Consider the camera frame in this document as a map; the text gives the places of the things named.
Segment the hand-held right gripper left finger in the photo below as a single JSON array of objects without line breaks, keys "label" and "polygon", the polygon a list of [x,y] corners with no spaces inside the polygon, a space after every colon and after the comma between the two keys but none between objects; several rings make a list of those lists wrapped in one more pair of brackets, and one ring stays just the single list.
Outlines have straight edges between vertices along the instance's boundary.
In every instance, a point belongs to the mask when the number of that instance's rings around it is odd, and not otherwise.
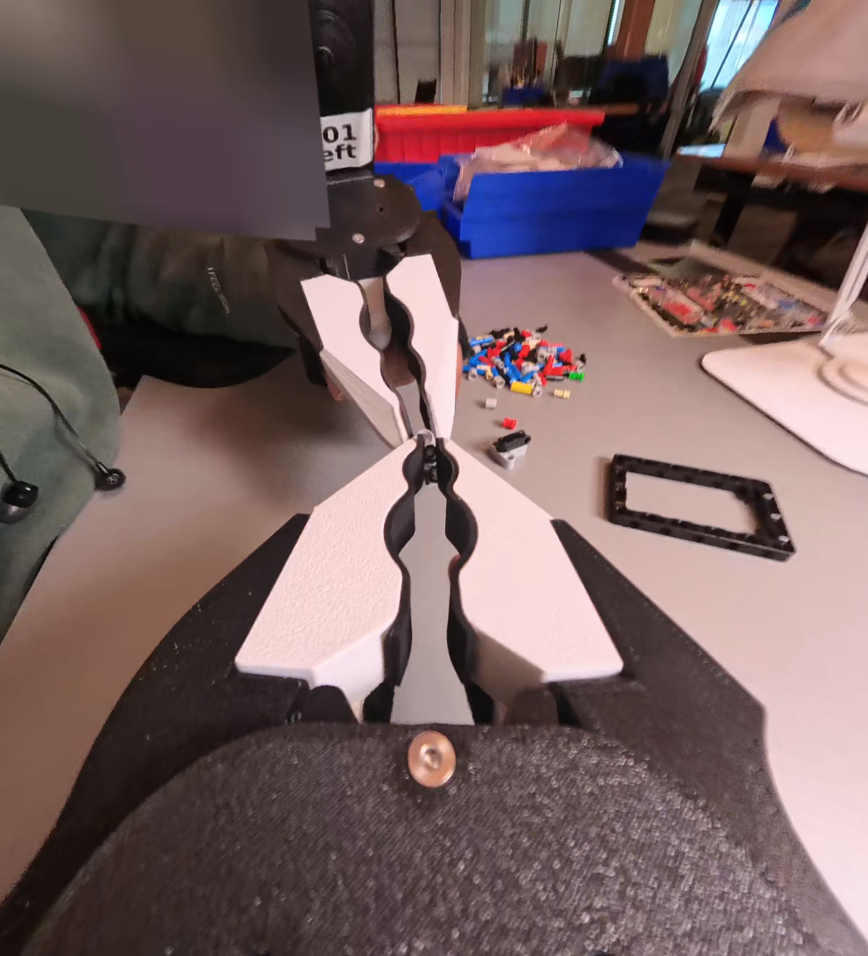
[{"label": "hand-held right gripper left finger", "polygon": [[425,441],[410,439],[316,506],[236,653],[237,672],[334,687],[390,721],[412,649],[411,578]]}]

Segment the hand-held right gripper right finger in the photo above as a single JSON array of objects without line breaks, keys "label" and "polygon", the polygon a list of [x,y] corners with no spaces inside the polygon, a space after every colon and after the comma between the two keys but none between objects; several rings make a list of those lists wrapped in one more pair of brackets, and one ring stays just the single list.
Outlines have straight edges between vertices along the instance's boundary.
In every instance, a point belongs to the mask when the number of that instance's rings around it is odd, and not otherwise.
[{"label": "hand-held right gripper right finger", "polygon": [[474,721],[525,691],[618,676],[622,657],[553,518],[454,442],[435,443],[449,565],[447,646]]}]

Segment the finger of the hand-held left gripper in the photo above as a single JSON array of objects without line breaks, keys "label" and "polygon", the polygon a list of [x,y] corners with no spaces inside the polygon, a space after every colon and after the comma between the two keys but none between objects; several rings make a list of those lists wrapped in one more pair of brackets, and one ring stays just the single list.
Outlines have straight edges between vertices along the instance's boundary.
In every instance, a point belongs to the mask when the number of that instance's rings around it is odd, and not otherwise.
[{"label": "finger of the hand-held left gripper", "polygon": [[361,287],[329,274],[300,284],[318,339],[319,357],[341,395],[390,448],[411,437],[402,402],[384,375],[371,339],[371,317]]},{"label": "finger of the hand-held left gripper", "polygon": [[454,317],[429,254],[402,258],[385,277],[392,339],[404,352],[419,391],[421,416],[440,440],[452,437],[460,356]]}]

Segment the pile of small lego pieces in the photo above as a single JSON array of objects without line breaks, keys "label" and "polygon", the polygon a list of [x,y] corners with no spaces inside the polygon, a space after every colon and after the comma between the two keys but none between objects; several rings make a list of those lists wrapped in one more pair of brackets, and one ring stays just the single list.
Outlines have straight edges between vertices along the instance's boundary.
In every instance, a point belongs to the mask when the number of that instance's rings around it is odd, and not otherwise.
[{"label": "pile of small lego pieces", "polygon": [[530,381],[542,386],[542,394],[570,389],[570,383],[586,376],[585,354],[547,338],[547,326],[536,330],[501,328],[469,338],[462,376],[486,381],[497,390],[508,390],[512,381]]}]

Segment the grey and black lego assembly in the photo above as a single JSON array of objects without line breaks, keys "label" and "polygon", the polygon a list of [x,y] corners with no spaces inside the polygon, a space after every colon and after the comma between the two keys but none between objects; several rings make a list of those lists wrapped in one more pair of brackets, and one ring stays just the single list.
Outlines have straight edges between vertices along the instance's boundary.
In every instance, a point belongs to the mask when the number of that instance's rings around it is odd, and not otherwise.
[{"label": "grey and black lego assembly", "polygon": [[532,436],[523,429],[508,432],[491,443],[489,454],[495,463],[510,471],[523,459],[531,441]]}]

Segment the clear bag of lego parts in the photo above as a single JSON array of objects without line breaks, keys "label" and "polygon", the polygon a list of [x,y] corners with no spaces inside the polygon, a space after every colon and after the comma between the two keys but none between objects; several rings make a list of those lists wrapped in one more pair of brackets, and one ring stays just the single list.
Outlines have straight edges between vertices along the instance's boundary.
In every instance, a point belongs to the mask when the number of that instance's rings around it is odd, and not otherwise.
[{"label": "clear bag of lego parts", "polygon": [[623,164],[619,151],[589,129],[560,123],[500,144],[477,147],[459,160],[452,198],[458,203],[465,201],[473,179],[480,174],[613,169]]}]

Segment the lego instruction booklet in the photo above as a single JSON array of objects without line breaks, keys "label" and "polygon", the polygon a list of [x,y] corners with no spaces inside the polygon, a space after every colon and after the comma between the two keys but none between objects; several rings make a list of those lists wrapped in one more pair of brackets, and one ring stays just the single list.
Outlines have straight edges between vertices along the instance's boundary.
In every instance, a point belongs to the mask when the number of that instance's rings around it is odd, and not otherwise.
[{"label": "lego instruction booklet", "polygon": [[828,312],[806,298],[691,252],[632,264],[613,284],[673,338],[799,336],[829,324]]}]

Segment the small blue storage bin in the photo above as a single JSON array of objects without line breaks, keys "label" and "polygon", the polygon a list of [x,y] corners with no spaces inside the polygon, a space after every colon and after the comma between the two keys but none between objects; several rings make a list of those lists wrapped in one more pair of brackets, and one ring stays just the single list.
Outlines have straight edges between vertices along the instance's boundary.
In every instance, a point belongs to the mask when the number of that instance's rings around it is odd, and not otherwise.
[{"label": "small blue storage bin", "polygon": [[443,174],[438,161],[375,161],[373,172],[380,176],[393,177],[410,186],[425,212],[440,213]]}]

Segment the red storage bin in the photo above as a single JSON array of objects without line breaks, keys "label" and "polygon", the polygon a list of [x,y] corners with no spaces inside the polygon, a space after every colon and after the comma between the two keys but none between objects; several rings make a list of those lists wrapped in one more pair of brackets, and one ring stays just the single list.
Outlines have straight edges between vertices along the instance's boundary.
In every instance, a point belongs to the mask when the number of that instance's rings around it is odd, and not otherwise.
[{"label": "red storage bin", "polygon": [[383,105],[374,112],[374,160],[433,163],[444,155],[471,153],[564,123],[591,132],[605,118],[604,111],[590,108]]}]

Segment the large blue storage bin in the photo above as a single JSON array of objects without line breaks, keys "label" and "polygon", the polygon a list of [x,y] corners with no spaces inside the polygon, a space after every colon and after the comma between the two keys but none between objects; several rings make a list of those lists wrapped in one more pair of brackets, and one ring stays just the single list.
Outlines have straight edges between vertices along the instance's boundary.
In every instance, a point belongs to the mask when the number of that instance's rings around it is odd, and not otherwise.
[{"label": "large blue storage bin", "polygon": [[440,221],[471,260],[632,247],[670,165],[623,153],[614,168],[479,173],[459,205],[463,159],[440,159]]}]

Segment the green sweatshirt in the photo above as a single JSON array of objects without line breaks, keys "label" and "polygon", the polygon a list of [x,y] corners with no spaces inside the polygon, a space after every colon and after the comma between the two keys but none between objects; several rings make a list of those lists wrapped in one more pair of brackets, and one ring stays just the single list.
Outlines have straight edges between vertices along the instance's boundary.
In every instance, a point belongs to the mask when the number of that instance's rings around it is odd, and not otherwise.
[{"label": "green sweatshirt", "polygon": [[118,386],[240,384],[298,349],[266,240],[0,206],[0,645],[112,467]]}]

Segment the black rectangular lego frame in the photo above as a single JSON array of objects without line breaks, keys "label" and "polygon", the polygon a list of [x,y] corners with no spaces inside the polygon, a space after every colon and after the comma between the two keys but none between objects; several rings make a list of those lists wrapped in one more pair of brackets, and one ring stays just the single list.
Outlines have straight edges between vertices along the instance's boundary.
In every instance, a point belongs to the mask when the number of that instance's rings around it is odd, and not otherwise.
[{"label": "black rectangular lego frame", "polygon": [[[755,531],[733,532],[631,508],[628,503],[628,479],[633,474],[724,491],[747,506],[755,519]],[[771,484],[724,472],[616,454],[608,470],[606,516],[610,523],[630,530],[780,563],[788,561],[797,552]]]}]

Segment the black wired earphones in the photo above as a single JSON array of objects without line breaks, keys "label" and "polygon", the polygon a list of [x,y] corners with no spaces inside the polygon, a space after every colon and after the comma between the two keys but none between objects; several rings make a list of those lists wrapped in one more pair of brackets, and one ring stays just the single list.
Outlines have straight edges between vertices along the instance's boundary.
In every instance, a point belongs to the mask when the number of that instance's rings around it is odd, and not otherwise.
[{"label": "black wired earphones", "polygon": [[[59,424],[68,436],[81,460],[93,472],[93,486],[98,492],[115,492],[126,482],[126,475],[121,470],[110,467],[96,457],[93,451],[82,441],[77,430],[69,422],[61,405],[50,395],[45,387],[34,377],[11,367],[0,361],[0,371],[20,379],[34,389],[48,404],[53,419]],[[35,485],[21,480],[13,472],[2,450],[0,449],[0,469],[5,481],[0,490],[0,524],[15,525],[24,520],[36,506],[40,496],[40,489]]]}]

